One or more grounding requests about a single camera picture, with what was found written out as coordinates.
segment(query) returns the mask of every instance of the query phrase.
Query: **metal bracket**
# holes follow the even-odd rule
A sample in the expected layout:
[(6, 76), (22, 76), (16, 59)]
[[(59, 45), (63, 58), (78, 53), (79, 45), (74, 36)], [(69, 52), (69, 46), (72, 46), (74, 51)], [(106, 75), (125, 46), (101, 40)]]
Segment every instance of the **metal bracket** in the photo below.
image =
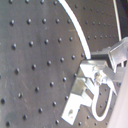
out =
[[(127, 60), (127, 42), (128, 38), (125, 38), (122, 42), (119, 42), (112, 48), (92, 53), (93, 60), (83, 60), (81, 62), (78, 75), (71, 89), (69, 100), (62, 113), (62, 118), (69, 124), (73, 125), (81, 105), (87, 107), (92, 106), (92, 114), (94, 118), (97, 121), (104, 120), (109, 110), (112, 93), (114, 92), (117, 95), (114, 82), (122, 82), (123, 77), (121, 76), (123, 76), (125, 72), (124, 68), (117, 68), (117, 64)], [(102, 84), (107, 84), (109, 86), (110, 93), (106, 109), (103, 115), (99, 117), (96, 113), (96, 104), (99, 96), (99, 86)], [(87, 89), (94, 95), (93, 99), (86, 93)]]

